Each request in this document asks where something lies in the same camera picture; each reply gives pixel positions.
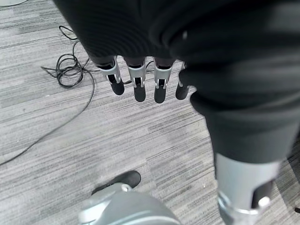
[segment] black fingertip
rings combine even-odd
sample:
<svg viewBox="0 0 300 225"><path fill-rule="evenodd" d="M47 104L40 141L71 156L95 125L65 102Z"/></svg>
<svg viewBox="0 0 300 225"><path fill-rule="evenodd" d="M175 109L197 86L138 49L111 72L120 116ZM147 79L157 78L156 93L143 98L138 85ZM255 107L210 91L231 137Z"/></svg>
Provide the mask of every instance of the black fingertip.
<svg viewBox="0 0 300 225"><path fill-rule="evenodd" d="M188 87L181 87L179 84L177 85L177 89L176 89L176 98L178 100L184 100L188 95Z"/></svg>
<svg viewBox="0 0 300 225"><path fill-rule="evenodd" d="M137 85L136 88L134 88L134 93L136 101L143 102L146 99L145 87L142 88L140 85Z"/></svg>
<svg viewBox="0 0 300 225"><path fill-rule="evenodd" d="M120 83L112 83L112 90L116 95L122 95L124 93L124 84L123 81L121 80Z"/></svg>
<svg viewBox="0 0 300 225"><path fill-rule="evenodd" d="M135 188L141 182L141 180L142 180L142 178L141 178L140 173L136 170L131 170L131 171L122 173L122 174L116 176L115 178L113 178L112 180L110 180L109 182L107 182L106 184L97 187L96 189L94 189L92 191L91 195L93 195L96 192L101 191L115 183L124 183L124 184L128 184L131 188Z"/></svg>
<svg viewBox="0 0 300 225"><path fill-rule="evenodd" d="M155 88L154 91L154 100L156 103L163 103L165 100L165 91L166 89L163 89L162 86L159 87L159 89Z"/></svg>

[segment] black cable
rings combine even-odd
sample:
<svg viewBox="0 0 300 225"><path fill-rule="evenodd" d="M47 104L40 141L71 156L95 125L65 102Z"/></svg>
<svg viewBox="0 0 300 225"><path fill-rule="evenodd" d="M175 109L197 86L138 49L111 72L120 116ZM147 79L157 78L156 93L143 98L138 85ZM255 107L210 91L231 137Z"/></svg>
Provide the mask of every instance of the black cable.
<svg viewBox="0 0 300 225"><path fill-rule="evenodd" d="M145 68L146 72L150 72L150 71L151 71L151 70L148 70L148 71L147 71L147 68L148 68L148 66L149 66L151 63L153 63L153 62L154 62L154 61L152 60L152 61L150 61L150 62L147 63L146 68Z"/></svg>
<svg viewBox="0 0 300 225"><path fill-rule="evenodd" d="M74 38L70 38L68 35L66 35L61 28L65 28L71 32L73 32L72 30L64 27L64 26L59 26L60 31L62 32L62 34L64 36L66 36L67 38L69 38L70 40L75 40ZM0 166L7 164L13 160L15 160L16 158L20 157L21 155L25 154L32 146L34 146L35 144L39 143L41 140L43 140L45 137L47 137L48 135L54 133L55 131L57 131L58 129L62 128L63 126L65 126L66 124L68 124L69 122L71 122L72 120L74 120L75 118L77 118L90 104L90 102L92 101L92 98L94 96L94 92L95 92L95 80L93 75L91 74L91 72L94 72L93 70L88 70L85 68L85 66L88 64L89 62L89 58L86 60L86 62L84 63L84 65L82 66L80 64L80 62L78 61L78 59L75 56L75 46L79 41L76 41L73 44L73 48L72 48L72 54L63 54L61 55L56 63L56 68L48 68L48 67L41 67L47 74L51 75L52 77L56 78L59 85L63 88L72 88L76 85L78 85L82 80L83 80L83 74L89 74L89 76L91 77L91 81L92 81L92 92L90 94L90 98L88 100L88 102L86 103L86 105L84 106L84 108L77 113L75 116L73 116L71 119L67 120L66 122L64 122L63 124L61 124L60 126L58 126L57 128L51 130L50 132L46 133L45 135L41 136L39 139L37 139L34 143L32 143L30 146L28 146L25 150L23 150L21 153L17 154L16 156L4 161L3 163L0 163ZM73 60L74 61L74 65L72 66L67 66L67 67L62 67L62 63L67 61L67 60ZM77 81L73 84L63 84L61 82L61 78L63 76L74 76L79 74L79 77L77 79Z"/></svg>

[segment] gray carpet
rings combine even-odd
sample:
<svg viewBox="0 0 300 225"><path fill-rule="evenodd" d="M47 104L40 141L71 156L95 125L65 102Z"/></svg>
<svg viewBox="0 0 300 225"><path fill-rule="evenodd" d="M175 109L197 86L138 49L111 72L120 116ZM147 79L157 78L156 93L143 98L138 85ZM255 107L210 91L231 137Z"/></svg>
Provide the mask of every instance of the gray carpet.
<svg viewBox="0 0 300 225"><path fill-rule="evenodd" d="M72 42L61 35L59 25L67 23L50 0L0 7L0 161L68 120L89 98L88 77L66 90L40 69L54 67L61 54L71 52ZM76 54L81 61L86 58L82 47ZM125 63L121 57L118 61L127 80ZM0 168L0 224L77 224L80 204L92 189L132 169L142 174L137 190L161 199L183 224L222 224L205 121L188 98L175 99L180 66L173 66L161 105L153 99L151 72L143 103L134 100L131 84L119 97L93 73L97 87L88 109ZM300 214L293 212L300 206L294 174L300 174L298 158L283 163L273 204L258 224L300 224Z"/></svg>

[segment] robotic arm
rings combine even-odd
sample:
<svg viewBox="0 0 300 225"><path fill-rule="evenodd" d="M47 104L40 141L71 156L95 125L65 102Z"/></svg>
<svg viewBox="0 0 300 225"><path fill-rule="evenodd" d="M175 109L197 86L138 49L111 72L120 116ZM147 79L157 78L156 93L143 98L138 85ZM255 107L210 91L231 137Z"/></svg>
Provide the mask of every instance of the robotic arm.
<svg viewBox="0 0 300 225"><path fill-rule="evenodd" d="M185 62L176 97L185 98L190 85L197 88L191 103L210 132L220 215L228 225L253 224L270 203L272 183L299 130L300 4L54 2L117 95L124 85L116 55L128 65L139 102L145 99L145 56L155 58L157 103L165 99L174 59Z"/></svg>

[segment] black shoe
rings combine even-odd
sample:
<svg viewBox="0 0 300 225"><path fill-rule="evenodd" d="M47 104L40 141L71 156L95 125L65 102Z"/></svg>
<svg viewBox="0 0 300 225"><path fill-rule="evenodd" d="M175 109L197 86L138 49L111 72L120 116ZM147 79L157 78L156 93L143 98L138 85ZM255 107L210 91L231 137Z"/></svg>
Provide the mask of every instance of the black shoe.
<svg viewBox="0 0 300 225"><path fill-rule="evenodd" d="M128 184L131 188L135 188L139 183L141 182L141 175L138 171L131 170L125 173L122 173L118 176L116 176L111 181L107 182L106 184L97 187L92 191L92 195L95 194L98 191L103 190L104 188L107 188L108 186L111 186L115 183L124 183Z"/></svg>

